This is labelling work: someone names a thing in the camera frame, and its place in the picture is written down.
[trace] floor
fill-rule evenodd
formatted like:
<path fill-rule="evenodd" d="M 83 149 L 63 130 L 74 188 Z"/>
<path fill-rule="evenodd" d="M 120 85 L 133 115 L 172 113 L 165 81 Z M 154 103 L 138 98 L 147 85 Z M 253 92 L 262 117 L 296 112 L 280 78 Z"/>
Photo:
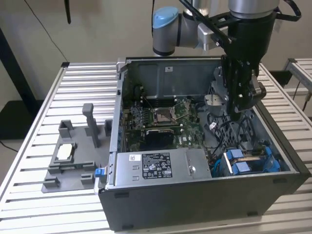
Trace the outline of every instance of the floor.
<path fill-rule="evenodd" d="M 3 140 L 2 141 L 6 146 L 9 146 L 15 150 L 19 150 L 20 146 L 23 143 L 21 140 Z M 9 150 L 0 144 L 0 184 L 4 180 L 6 173 L 8 172 L 13 160 L 15 159 L 16 152 Z"/>

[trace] white sticker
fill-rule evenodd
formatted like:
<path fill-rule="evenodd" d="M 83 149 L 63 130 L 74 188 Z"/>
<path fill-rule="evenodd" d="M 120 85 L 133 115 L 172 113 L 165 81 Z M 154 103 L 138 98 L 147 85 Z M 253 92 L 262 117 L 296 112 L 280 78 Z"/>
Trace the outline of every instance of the white sticker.
<path fill-rule="evenodd" d="M 129 161 L 141 161 L 141 155 L 129 155 Z"/>

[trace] green circuit board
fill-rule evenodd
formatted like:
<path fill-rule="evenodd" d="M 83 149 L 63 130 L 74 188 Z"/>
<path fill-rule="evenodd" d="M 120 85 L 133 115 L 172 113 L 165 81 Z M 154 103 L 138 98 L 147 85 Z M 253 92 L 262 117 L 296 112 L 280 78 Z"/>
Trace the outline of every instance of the green circuit board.
<path fill-rule="evenodd" d="M 165 149 L 200 149 L 204 146 L 204 133 L 195 105 L 186 98 L 177 99 L 171 107 L 143 108 L 133 105 L 125 113 L 124 126 L 129 152 L 143 150 L 149 131 L 173 134 Z"/>

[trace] metal rail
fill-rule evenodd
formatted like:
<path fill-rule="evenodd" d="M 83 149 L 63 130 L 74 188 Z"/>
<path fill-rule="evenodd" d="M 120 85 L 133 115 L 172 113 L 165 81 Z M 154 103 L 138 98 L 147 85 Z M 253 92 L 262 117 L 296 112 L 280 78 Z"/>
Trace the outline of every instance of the metal rail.
<path fill-rule="evenodd" d="M 47 167 L 58 139 L 61 119 L 86 126 L 81 108 L 94 104 L 97 123 L 111 118 L 115 102 L 116 64 L 71 63 L 62 68 L 25 142 L 0 188 L 0 232 L 108 234 L 105 213 L 93 190 L 43 194 Z M 267 89 L 263 103 L 312 172 L 312 124 L 261 65 L 259 80 Z M 150 229 L 149 233 L 311 233 L 312 178 L 293 195 L 279 198 L 262 217 L 221 220 Z"/>
<path fill-rule="evenodd" d="M 290 58 L 284 70 L 290 71 L 310 92 L 312 92 L 312 58 Z"/>

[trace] motherboard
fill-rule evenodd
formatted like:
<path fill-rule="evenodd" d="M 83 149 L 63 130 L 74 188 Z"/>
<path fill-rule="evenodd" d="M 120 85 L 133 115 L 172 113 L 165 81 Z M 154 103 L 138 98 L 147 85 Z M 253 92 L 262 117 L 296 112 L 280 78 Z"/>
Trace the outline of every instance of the motherboard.
<path fill-rule="evenodd" d="M 128 152 L 204 147 L 205 135 L 191 99 L 161 104 L 144 99 L 128 106 L 123 123 Z"/>

